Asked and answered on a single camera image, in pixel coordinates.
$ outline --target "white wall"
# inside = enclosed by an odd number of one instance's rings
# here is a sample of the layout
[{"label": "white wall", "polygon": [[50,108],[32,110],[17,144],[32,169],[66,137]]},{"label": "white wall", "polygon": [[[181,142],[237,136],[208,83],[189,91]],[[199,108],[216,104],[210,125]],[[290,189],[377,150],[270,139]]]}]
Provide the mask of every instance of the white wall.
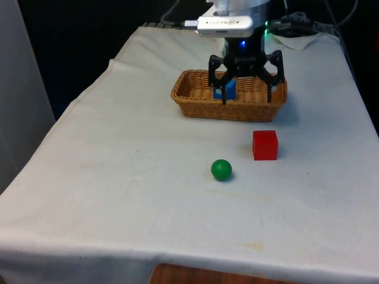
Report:
[{"label": "white wall", "polygon": [[0,0],[0,193],[53,123],[17,0]]}]

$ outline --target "robotic arm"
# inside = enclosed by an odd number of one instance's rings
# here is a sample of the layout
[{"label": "robotic arm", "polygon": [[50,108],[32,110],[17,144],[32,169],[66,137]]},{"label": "robotic arm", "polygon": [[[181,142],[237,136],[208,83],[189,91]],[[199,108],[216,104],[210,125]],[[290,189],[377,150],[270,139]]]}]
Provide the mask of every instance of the robotic arm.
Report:
[{"label": "robotic arm", "polygon": [[[209,85],[221,89],[223,104],[226,104],[225,87],[235,77],[258,77],[267,84],[268,102],[271,89],[283,83],[284,68],[280,50],[265,53],[264,34],[268,19],[269,0],[207,0],[214,2],[217,12],[210,17],[200,17],[198,21],[186,21],[187,27],[196,28],[204,37],[226,39],[226,55],[212,55],[208,65]],[[264,67],[271,62],[277,67],[276,75],[271,75]],[[216,77],[216,70],[224,65],[226,73]]]}]

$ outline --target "stain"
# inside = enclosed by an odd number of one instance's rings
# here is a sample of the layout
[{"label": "stain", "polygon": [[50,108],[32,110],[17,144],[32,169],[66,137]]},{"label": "stain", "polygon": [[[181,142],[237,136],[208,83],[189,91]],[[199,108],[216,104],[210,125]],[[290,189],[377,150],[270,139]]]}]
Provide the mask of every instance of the stain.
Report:
[{"label": "stain", "polygon": [[240,244],[240,247],[246,247],[248,249],[252,250],[263,250],[263,243],[261,241],[255,242],[255,243],[249,243],[249,244]]},{"label": "stain", "polygon": [[206,189],[205,191],[209,193],[217,194],[217,195],[232,197],[232,198],[263,200],[267,203],[273,203],[275,200],[273,196],[259,196],[259,195],[252,195],[252,194],[241,194],[241,193],[236,193],[236,192],[215,191],[214,189]]},{"label": "stain", "polygon": [[133,178],[133,183],[141,183],[142,182],[142,177],[136,176]]}]

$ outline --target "dark background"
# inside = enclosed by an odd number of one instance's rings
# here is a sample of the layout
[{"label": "dark background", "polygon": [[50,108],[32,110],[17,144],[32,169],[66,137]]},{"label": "dark background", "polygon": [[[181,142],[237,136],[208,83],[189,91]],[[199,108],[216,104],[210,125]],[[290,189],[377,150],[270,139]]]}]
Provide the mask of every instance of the dark background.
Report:
[{"label": "dark background", "polygon": [[[337,21],[354,0],[329,0]],[[158,22],[175,0],[19,0],[47,94],[56,118],[108,66],[128,37],[144,22]],[[315,21],[331,22],[322,0],[288,0],[290,12],[304,11]],[[205,0],[182,0],[170,20],[197,18]],[[282,0],[271,1],[271,18],[284,15]],[[379,54],[379,1],[360,0],[354,17],[341,30],[359,91],[378,130],[379,95],[375,83]]]}]

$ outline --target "wooden floor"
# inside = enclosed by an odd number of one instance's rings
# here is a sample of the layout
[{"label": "wooden floor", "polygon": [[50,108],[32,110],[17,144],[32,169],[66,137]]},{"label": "wooden floor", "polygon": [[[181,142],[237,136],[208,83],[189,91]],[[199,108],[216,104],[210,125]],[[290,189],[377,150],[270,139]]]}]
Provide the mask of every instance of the wooden floor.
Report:
[{"label": "wooden floor", "polygon": [[149,284],[295,284],[280,280],[270,280],[259,277],[236,275],[160,264],[154,268]]}]

